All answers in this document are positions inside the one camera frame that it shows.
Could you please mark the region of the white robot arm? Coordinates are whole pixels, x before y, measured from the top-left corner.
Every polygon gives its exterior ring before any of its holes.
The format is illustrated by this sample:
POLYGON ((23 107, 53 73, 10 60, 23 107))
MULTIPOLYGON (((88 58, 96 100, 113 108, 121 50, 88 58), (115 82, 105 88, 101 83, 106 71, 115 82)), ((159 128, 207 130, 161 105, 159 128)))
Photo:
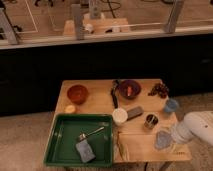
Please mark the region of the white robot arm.
POLYGON ((187 113, 182 121, 171 126, 171 137, 178 144, 198 137, 213 146, 213 111, 187 113))

